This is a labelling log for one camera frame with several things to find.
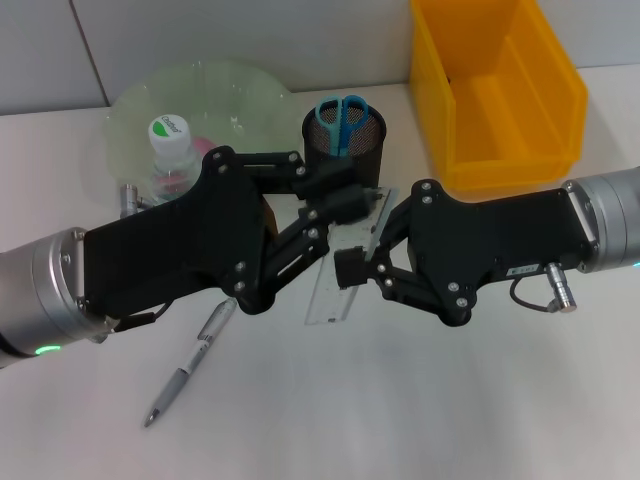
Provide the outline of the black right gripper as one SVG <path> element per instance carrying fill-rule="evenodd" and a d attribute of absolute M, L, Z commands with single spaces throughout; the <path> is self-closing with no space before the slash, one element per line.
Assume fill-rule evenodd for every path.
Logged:
<path fill-rule="evenodd" d="M 395 267 L 389 254 L 407 237 L 415 273 Z M 385 300 L 458 327 L 469 322 L 484 285 L 539 275 L 549 263 L 574 269 L 589 255 L 563 189 L 465 203 L 439 182 L 420 180 L 410 197 L 384 211 L 367 253 L 339 250 L 334 263 L 341 289 L 372 280 Z"/>

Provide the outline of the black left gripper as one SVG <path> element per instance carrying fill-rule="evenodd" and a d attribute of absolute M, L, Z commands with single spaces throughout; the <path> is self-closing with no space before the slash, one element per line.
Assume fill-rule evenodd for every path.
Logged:
<path fill-rule="evenodd" d="M 263 280 L 275 217 L 229 147 L 205 155 L 179 198 L 88 231 L 84 293 L 90 312 L 121 319 L 219 288 L 249 315 L 275 295 Z"/>

